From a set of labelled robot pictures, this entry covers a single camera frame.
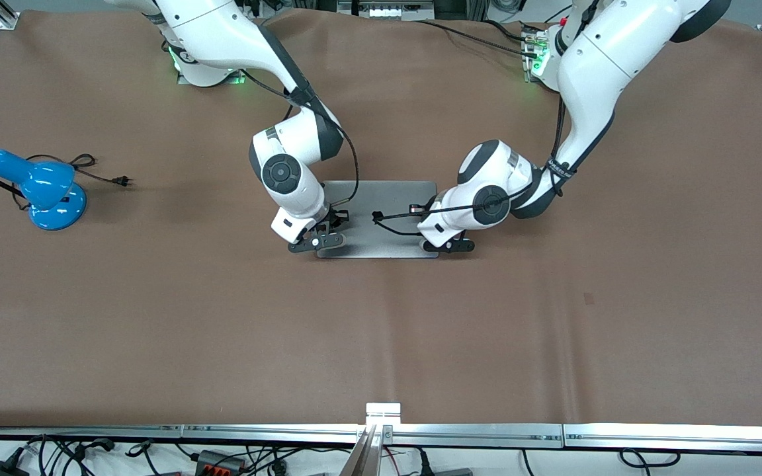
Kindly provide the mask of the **grey aluminium laptop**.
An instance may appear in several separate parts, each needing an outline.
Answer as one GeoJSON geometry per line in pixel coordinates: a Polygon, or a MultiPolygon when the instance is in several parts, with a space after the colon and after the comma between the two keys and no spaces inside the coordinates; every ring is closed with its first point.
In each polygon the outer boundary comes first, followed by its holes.
{"type": "Polygon", "coordinates": [[[335,207],[345,209],[349,220],[336,232],[345,244],[316,253],[321,258],[435,258],[421,247],[421,236],[396,235],[372,222],[372,213],[404,214],[411,205],[421,206],[437,193],[432,181],[360,180],[356,196],[335,207]]]}

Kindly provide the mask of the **brown table mat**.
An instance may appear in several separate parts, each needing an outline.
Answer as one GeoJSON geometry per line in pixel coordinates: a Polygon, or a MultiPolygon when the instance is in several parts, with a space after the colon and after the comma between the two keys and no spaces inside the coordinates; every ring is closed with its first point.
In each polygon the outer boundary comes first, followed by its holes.
{"type": "Polygon", "coordinates": [[[75,225],[0,188],[0,425],[762,426],[762,32],[669,44],[539,217],[472,253],[317,259],[251,136],[286,102],[177,84],[137,13],[0,31],[0,149],[73,165],[75,225]]]}

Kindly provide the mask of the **grey power strip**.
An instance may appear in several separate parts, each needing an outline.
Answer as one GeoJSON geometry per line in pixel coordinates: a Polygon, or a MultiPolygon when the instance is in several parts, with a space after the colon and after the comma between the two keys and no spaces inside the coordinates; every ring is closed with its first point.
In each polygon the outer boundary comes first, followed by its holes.
{"type": "Polygon", "coordinates": [[[367,19],[421,21],[435,19],[433,0],[336,0],[335,11],[367,19]]]}

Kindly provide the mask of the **blue desk lamp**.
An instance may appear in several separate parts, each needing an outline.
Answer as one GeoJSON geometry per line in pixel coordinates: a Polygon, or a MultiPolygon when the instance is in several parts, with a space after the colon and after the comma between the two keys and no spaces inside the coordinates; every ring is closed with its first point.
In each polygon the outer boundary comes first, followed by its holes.
{"type": "Polygon", "coordinates": [[[43,230],[69,228],[87,209],[87,193],[75,181],[73,165],[25,159],[0,149],[0,188],[25,201],[31,223],[43,230]]]}

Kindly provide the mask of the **black orange connector box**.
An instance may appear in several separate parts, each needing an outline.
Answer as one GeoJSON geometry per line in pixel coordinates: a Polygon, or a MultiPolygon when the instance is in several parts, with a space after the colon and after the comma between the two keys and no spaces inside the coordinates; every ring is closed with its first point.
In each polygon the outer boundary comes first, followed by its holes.
{"type": "Polygon", "coordinates": [[[246,468],[244,459],[214,451],[194,453],[194,461],[194,476],[241,476],[246,468]]]}

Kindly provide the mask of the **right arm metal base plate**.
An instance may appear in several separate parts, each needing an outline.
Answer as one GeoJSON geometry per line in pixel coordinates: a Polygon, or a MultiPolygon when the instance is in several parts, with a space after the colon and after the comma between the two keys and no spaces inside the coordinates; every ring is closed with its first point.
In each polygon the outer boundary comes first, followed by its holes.
{"type": "Polygon", "coordinates": [[[246,76],[239,70],[218,69],[204,64],[175,64],[178,72],[177,82],[180,85],[194,85],[200,88],[217,87],[217,85],[236,85],[245,83],[246,76]]]}

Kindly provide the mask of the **aluminium profile with bracket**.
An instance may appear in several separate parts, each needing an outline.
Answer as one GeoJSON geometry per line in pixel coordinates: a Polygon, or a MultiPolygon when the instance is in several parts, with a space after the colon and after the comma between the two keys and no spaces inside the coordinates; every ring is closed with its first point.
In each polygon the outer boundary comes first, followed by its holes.
{"type": "Polygon", "coordinates": [[[379,476],[385,446],[400,424],[400,403],[366,404],[366,421],[347,462],[338,476],[379,476]]]}

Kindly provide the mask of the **aluminium table edge rail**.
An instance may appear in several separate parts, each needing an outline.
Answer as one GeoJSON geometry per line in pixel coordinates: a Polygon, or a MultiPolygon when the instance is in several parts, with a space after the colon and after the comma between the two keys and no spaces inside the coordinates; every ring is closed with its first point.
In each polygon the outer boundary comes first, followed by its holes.
{"type": "MultiPolygon", "coordinates": [[[[0,426],[0,437],[105,436],[131,439],[209,439],[351,444],[360,424],[134,426],[0,426]]],[[[391,446],[647,449],[762,453],[762,426],[690,424],[393,424],[391,446]]]]}

